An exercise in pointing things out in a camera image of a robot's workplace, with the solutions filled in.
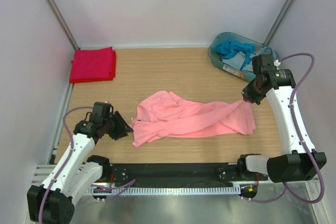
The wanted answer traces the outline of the pink t shirt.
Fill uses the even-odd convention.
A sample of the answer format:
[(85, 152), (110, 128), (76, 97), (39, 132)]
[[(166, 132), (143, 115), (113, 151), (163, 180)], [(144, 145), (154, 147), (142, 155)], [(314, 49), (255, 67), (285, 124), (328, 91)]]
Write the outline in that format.
[(137, 107), (131, 123), (133, 146), (164, 137), (202, 138), (225, 134), (251, 135), (256, 129), (250, 103), (222, 101), (199, 103), (173, 92), (158, 91)]

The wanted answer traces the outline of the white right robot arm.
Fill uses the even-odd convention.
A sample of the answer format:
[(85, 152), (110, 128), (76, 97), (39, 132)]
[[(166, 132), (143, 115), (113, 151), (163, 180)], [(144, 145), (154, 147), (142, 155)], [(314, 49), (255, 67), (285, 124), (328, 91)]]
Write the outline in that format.
[(312, 180), (327, 162), (308, 136), (297, 102), (297, 85), (290, 70), (263, 69), (242, 91), (245, 101), (260, 104), (267, 99), (274, 113), (281, 140), (281, 155), (244, 154), (236, 173), (248, 180), (255, 173), (274, 183)]

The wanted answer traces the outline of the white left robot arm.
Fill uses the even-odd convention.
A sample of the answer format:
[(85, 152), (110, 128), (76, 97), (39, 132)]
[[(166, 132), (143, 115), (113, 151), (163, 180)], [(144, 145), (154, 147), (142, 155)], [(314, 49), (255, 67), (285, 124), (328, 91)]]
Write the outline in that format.
[(32, 185), (27, 192), (28, 212), (36, 223), (70, 223), (75, 206), (96, 181), (106, 182), (112, 175), (106, 157), (92, 155), (83, 159), (106, 134), (113, 140), (133, 130), (110, 104), (98, 103), (84, 120), (68, 132), (70, 143), (52, 172), (41, 185)]

